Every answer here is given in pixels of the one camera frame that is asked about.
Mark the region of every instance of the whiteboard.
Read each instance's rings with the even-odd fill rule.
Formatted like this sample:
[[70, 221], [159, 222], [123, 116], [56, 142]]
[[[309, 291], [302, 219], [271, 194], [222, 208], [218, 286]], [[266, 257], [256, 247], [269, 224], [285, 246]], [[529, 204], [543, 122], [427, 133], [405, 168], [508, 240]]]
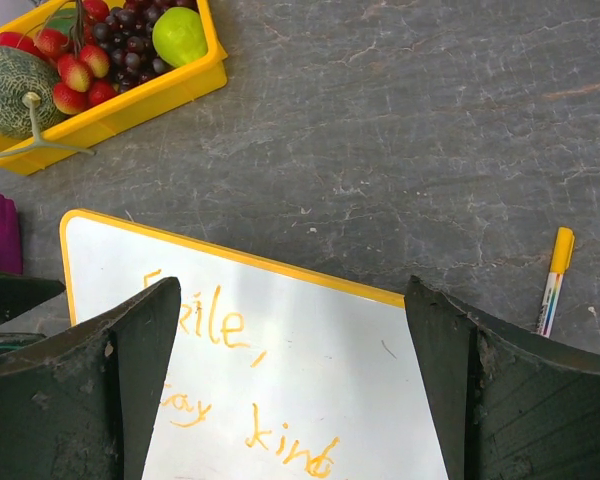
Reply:
[[180, 280], [144, 480], [447, 479], [401, 296], [82, 210], [61, 240], [74, 324]]

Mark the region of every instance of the yellow marker cap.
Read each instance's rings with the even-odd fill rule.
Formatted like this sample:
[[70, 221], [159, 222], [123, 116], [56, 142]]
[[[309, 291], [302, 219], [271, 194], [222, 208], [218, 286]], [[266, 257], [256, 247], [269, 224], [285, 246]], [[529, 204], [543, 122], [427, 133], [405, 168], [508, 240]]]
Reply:
[[571, 264], [571, 254], [573, 253], [575, 241], [576, 237], [573, 230], [566, 227], [558, 229], [553, 257], [551, 257], [551, 268], [549, 269], [551, 272], [563, 274], [567, 271]]

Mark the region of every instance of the fruit basket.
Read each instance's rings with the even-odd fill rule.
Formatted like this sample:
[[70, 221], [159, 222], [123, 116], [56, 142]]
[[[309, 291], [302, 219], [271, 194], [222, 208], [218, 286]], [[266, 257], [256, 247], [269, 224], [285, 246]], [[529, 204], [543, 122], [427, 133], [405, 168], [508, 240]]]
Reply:
[[[110, 7], [120, 7], [124, 0], [105, 0]], [[0, 28], [0, 33], [13, 31], [34, 33], [65, 0], [50, 0]], [[208, 0], [197, 0], [208, 52], [188, 65], [176, 68], [147, 83], [121, 93], [100, 105], [55, 125], [43, 132], [49, 142], [89, 148], [118, 133], [162, 115], [227, 83], [223, 60], [227, 53], [220, 45]], [[23, 141], [0, 135], [0, 153], [31, 145], [33, 138]], [[0, 168], [20, 175], [30, 175], [75, 154], [55, 148], [36, 148], [12, 156], [0, 157]]]

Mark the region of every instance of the gray floor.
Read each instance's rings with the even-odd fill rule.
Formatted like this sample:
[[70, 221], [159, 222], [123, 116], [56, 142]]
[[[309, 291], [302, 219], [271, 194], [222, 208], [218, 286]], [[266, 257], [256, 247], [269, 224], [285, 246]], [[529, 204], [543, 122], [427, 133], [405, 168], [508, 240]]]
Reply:
[[[600, 2], [233, 2], [227, 87], [28, 178], [26, 270], [62, 278], [74, 207], [402, 291], [411, 274], [600, 353]], [[67, 326], [64, 298], [11, 329]]]

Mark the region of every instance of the bunch of grapes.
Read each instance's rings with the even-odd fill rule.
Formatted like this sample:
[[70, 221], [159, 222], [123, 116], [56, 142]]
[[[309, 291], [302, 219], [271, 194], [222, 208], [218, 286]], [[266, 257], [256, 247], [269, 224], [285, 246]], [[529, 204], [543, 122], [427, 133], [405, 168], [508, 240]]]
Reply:
[[154, 25], [171, 7], [198, 10], [195, 0], [127, 0], [124, 8], [113, 7], [104, 22], [93, 26], [94, 38], [111, 59], [110, 80], [119, 93], [171, 69], [151, 41]]

